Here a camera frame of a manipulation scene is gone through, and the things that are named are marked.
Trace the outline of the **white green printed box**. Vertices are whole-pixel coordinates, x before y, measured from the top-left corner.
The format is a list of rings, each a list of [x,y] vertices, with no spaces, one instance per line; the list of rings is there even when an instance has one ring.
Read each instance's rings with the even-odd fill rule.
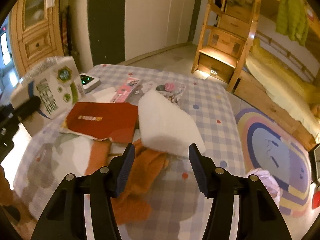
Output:
[[[33,137],[85,96],[73,57],[54,56],[37,63],[20,79],[10,103],[17,109],[32,96],[40,98],[40,107],[22,124]]]

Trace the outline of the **orange cloth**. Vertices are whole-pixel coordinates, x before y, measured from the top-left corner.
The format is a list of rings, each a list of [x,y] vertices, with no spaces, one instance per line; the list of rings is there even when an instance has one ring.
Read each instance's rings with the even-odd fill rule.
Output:
[[[113,213],[118,225],[147,220],[152,208],[143,197],[160,172],[169,165],[167,153],[143,146],[136,140],[135,159],[125,190],[117,198],[112,198]]]

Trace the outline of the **red booklet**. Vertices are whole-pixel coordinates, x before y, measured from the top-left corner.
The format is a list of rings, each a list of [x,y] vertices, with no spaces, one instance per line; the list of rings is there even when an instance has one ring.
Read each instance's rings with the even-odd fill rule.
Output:
[[[77,102],[61,125],[61,132],[103,141],[133,141],[138,107],[127,102]]]

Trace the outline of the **red waste bin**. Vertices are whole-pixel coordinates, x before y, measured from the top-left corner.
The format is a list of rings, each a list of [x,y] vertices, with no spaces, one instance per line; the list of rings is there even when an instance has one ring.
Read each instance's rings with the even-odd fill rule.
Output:
[[[320,207],[320,191],[315,191],[312,198],[312,209]]]

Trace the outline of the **oval rainbow rug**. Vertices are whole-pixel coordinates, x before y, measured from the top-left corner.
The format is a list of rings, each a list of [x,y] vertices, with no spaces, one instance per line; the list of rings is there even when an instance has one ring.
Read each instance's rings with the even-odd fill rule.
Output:
[[[281,189],[279,209],[295,218],[310,204],[311,165],[308,152],[273,120],[255,108],[240,110],[235,120],[246,172],[267,170]]]

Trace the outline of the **wooden cabinet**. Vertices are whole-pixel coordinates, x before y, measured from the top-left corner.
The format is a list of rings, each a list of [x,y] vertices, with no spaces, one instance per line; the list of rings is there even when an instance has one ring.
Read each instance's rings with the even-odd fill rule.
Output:
[[[9,32],[14,65],[20,77],[47,57],[62,56],[60,0],[17,0]]]

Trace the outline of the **white device green light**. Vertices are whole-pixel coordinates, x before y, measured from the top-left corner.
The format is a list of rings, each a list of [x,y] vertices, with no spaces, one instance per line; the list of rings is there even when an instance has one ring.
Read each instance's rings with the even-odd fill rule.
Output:
[[[90,76],[86,73],[80,74],[80,79],[85,93],[89,93],[101,84],[98,77]]]

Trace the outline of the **pink leaflet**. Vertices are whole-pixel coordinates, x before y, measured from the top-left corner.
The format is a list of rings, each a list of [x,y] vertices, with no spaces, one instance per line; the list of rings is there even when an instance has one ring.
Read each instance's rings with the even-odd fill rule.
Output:
[[[138,87],[141,83],[141,79],[135,77],[129,77],[123,85],[121,85],[116,94],[112,98],[112,103],[123,103],[131,95],[131,93]]]

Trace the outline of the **yellow mattress sheet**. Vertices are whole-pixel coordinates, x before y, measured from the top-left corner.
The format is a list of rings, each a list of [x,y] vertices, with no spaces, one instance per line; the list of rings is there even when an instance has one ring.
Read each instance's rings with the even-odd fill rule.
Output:
[[[287,111],[289,116],[300,122],[302,126],[319,143],[319,121],[316,120],[307,102],[282,77],[279,77],[265,64],[249,55],[246,67],[253,77],[264,87],[271,100]]]

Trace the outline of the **wooden bunk bed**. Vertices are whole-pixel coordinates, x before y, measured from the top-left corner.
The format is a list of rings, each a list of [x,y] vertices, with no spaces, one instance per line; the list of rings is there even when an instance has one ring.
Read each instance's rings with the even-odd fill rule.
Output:
[[[263,48],[260,44],[260,39],[257,37],[258,34],[259,31],[257,30],[248,56],[252,55],[259,62],[273,70],[279,77],[284,78],[303,97],[310,111],[319,121],[319,87],[303,80],[280,58]],[[266,114],[289,135],[300,142],[306,150],[311,150],[319,144],[315,142],[313,136],[300,122],[294,120],[287,111],[271,100],[264,87],[249,72],[246,63],[232,93]]]

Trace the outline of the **green puffer jacket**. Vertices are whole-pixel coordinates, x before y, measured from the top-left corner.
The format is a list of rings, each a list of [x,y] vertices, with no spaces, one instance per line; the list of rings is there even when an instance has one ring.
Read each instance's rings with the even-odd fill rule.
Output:
[[[276,32],[305,46],[309,24],[302,0],[280,0]]]

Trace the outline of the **wooden drawer staircase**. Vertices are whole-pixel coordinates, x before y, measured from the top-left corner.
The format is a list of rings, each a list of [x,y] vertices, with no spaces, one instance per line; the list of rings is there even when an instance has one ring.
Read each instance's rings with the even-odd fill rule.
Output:
[[[257,31],[261,0],[208,0],[191,71],[227,83],[232,92]]]

